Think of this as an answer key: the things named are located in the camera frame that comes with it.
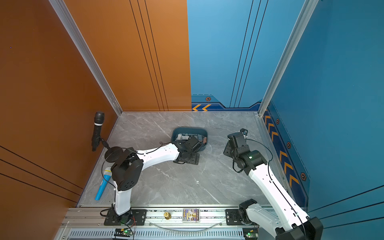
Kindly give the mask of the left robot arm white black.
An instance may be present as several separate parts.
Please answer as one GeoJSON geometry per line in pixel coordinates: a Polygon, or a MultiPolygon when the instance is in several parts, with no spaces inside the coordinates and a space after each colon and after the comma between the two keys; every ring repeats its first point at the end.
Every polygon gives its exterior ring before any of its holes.
{"type": "Polygon", "coordinates": [[[138,183],[142,171],[163,163],[193,164],[199,158],[202,143],[187,141],[173,141],[161,147],[136,151],[126,148],[111,167],[112,179],[115,186],[115,201],[113,208],[117,216],[124,215],[131,210],[132,188],[138,183]]]}

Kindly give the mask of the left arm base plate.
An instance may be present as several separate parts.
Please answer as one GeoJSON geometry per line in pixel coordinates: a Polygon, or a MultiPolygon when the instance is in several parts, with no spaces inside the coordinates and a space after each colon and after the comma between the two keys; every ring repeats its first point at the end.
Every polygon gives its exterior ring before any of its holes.
{"type": "Polygon", "coordinates": [[[145,224],[147,210],[129,210],[122,215],[115,213],[114,209],[109,209],[105,216],[105,226],[143,226],[145,224]]]}

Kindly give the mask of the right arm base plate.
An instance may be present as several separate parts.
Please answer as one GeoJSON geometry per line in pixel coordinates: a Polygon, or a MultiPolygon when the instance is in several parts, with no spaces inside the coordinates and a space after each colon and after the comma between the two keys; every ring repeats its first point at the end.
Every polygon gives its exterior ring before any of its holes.
{"type": "Polygon", "coordinates": [[[226,209],[226,223],[228,226],[253,226],[256,223],[252,222],[246,215],[244,210],[226,209]]]}

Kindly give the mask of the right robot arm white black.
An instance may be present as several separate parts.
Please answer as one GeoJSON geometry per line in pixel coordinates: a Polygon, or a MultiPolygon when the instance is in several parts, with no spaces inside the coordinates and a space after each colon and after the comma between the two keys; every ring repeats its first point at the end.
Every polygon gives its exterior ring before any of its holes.
{"type": "Polygon", "coordinates": [[[272,173],[267,160],[249,147],[232,148],[226,145],[224,155],[243,170],[262,190],[275,213],[265,210],[250,199],[239,204],[241,221],[246,225],[257,224],[276,240],[320,240],[323,224],[309,215],[291,198],[272,173]]]}

